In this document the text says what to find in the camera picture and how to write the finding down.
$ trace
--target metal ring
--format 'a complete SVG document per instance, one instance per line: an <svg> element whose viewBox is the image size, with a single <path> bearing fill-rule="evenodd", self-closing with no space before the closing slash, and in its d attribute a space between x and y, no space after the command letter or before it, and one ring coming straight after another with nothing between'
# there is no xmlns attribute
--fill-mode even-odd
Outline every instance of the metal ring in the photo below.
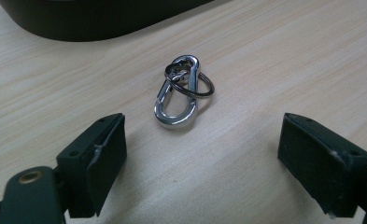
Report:
<svg viewBox="0 0 367 224"><path fill-rule="evenodd" d="M197 99L208 98L210 95L213 94L213 92L215 92L215 86L213 85L212 81L209 79L209 77L207 77L204 73L201 73L201 72L198 75L198 78L206 84L207 88L209 89L208 92L189 91L186 88L179 85L177 81L174 81L173 79L171 79L169 77L169 74L167 74L166 72L165 72L165 78L170 82L171 86L175 90L189 97L192 97L192 98L197 98Z"/></svg>

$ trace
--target key ring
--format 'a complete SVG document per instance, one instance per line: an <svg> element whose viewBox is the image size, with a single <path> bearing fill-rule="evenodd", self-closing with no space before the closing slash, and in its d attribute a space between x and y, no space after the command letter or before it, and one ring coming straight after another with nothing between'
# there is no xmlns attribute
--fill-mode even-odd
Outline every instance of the key ring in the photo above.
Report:
<svg viewBox="0 0 367 224"><path fill-rule="evenodd" d="M178 81L181 81L184 76L190 74L191 68L189 66L182 65L181 63L171 63L165 68L165 78L170 82L170 85L177 90L178 92L185 94L189 97L197 98L197 99L204 99L208 98L215 92L215 86L213 85L212 81L207 77L204 73L200 72L198 74L198 79L202 80L207 88L209 89L208 92L197 92L197 91L190 91L180 84Z"/></svg>

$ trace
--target carabiner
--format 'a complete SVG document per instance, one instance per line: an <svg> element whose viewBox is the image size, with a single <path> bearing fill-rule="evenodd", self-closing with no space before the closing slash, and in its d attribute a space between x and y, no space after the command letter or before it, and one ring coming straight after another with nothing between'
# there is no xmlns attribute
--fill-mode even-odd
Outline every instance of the carabiner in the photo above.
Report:
<svg viewBox="0 0 367 224"><path fill-rule="evenodd" d="M188 85L187 90L197 92L197 77L200 73L200 62L191 55L183 55L175 60L165 69L172 81ZM197 115L197 101L194 97L187 97L185 110L177 116L168 116L164 108L168 104L174 88L171 81L165 80L157 96L154 106L154 115L160 124L168 129L176 129L190 124Z"/></svg>

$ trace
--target wooden table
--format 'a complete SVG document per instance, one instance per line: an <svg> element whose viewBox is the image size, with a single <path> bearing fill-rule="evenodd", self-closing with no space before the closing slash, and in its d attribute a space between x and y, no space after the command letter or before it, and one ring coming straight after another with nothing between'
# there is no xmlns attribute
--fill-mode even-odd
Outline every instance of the wooden table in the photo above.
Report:
<svg viewBox="0 0 367 224"><path fill-rule="evenodd" d="M183 54L216 93L192 127L170 131L153 106L165 66ZM174 94L168 111L184 99ZM17 172L55 167L119 112L128 159L101 216L68 223L361 223L361 209L324 215L276 154L285 112L367 150L367 0L217 0L89 43L32 35L0 7L0 200Z"/></svg>

